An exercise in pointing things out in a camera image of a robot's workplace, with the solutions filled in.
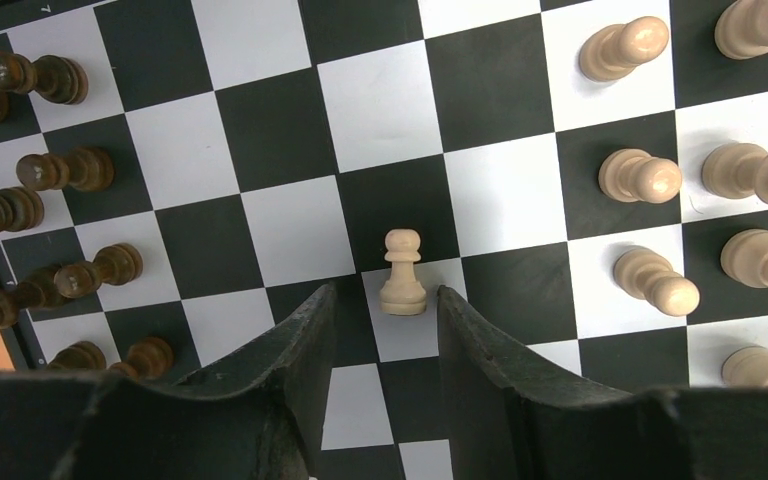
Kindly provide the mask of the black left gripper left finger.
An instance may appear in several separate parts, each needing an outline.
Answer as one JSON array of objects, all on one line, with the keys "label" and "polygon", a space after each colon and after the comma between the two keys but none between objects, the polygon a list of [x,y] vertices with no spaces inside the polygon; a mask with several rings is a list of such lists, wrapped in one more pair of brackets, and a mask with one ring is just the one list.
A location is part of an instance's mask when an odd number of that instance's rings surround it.
[{"label": "black left gripper left finger", "polygon": [[0,479],[310,479],[337,291],[172,385],[99,370],[0,371]]}]

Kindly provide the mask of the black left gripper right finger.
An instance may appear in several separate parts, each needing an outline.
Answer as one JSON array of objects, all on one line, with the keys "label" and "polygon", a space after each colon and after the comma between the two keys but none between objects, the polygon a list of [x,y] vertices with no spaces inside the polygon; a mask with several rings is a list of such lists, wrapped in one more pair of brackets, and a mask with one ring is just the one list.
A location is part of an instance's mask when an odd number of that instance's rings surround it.
[{"label": "black left gripper right finger", "polygon": [[457,479],[768,479],[768,389],[631,394],[578,376],[437,292]]}]

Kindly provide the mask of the white chess pawn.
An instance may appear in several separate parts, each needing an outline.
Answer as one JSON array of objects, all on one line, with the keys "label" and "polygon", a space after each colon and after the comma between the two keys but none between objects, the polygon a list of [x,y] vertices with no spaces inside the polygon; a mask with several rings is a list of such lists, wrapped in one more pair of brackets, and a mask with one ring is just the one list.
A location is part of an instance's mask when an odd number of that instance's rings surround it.
[{"label": "white chess pawn", "polygon": [[426,290],[415,276],[415,263],[421,259],[420,244],[415,230],[393,229],[387,233],[385,260],[391,263],[391,272],[379,294],[384,313],[413,316],[426,310]]}]

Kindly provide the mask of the white chess pawn second row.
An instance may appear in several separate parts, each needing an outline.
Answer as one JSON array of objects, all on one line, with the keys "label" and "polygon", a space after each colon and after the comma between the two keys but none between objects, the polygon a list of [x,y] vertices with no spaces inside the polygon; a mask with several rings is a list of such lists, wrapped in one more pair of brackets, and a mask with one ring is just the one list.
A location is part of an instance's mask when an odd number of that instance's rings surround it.
[{"label": "white chess pawn second row", "polygon": [[667,24],[654,16],[609,25],[583,44],[578,57],[580,71],[596,82],[619,80],[660,56],[669,39]]},{"label": "white chess pawn second row", "polygon": [[686,316],[700,304],[697,286],[648,248],[634,247],[621,255],[614,264],[613,278],[628,295],[646,300],[668,316]]},{"label": "white chess pawn second row", "polygon": [[672,160],[640,149],[620,149],[602,163],[598,182],[602,192],[613,200],[661,204],[679,193],[683,175]]}]

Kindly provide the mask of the black white chessboard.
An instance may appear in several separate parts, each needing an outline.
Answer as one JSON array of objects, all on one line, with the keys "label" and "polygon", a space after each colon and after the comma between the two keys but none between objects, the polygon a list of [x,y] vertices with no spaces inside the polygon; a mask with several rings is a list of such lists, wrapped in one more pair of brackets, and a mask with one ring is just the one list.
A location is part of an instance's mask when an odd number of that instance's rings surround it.
[{"label": "black white chessboard", "polygon": [[[204,367],[337,288],[323,479],[453,479],[436,309],[384,314],[386,234],[421,238],[429,294],[457,290],[563,368],[638,392],[717,386],[725,359],[768,348],[768,289],[721,269],[768,205],[701,183],[732,142],[768,150],[768,54],[723,56],[723,1],[20,1],[0,50],[77,61],[78,105],[14,95],[0,123],[0,189],[27,154],[109,152],[112,185],[42,194],[45,218],[0,233],[0,288],[127,242],[145,267],[65,306],[22,312],[14,359],[70,344],[109,362],[166,339],[171,379]],[[610,82],[578,57],[594,33],[644,16],[668,46]],[[605,195],[620,149],[675,162],[661,204]],[[613,278],[634,247],[665,257],[700,304],[660,312]]]}]

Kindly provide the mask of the white chess piece being passed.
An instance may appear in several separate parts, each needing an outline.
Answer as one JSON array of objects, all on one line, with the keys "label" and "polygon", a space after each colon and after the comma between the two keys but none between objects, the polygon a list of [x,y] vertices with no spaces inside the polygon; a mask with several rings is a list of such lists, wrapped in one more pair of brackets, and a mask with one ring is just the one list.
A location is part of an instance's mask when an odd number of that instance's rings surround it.
[{"label": "white chess piece being passed", "polygon": [[719,17],[715,42],[726,57],[745,60],[768,53],[768,0],[739,0]]}]

